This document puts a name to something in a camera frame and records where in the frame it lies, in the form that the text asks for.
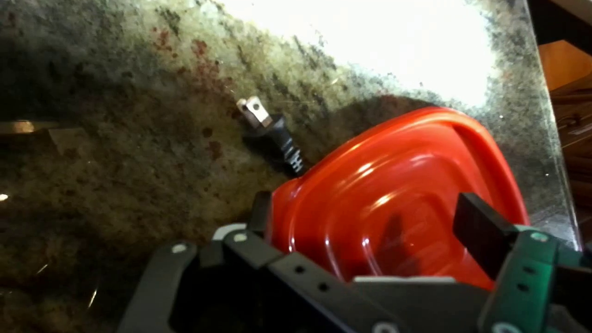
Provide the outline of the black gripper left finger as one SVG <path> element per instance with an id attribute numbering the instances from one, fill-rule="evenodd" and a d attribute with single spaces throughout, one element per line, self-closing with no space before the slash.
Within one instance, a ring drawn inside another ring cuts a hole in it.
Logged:
<path id="1" fill-rule="evenodd" d="M 260 234 L 262 238 L 269 236 L 269 230 L 273 227 L 273 192 L 262 190 L 256 193 L 251 217 L 247 227 Z"/>

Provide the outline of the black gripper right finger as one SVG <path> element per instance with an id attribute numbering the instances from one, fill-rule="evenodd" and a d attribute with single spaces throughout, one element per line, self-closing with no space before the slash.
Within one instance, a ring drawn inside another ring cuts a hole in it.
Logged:
<path id="1" fill-rule="evenodd" d="M 519 236 L 519 227 L 506 219 L 482 195 L 462 192 L 454 216 L 454 234 L 480 267 L 491 279 L 497 279 Z"/>

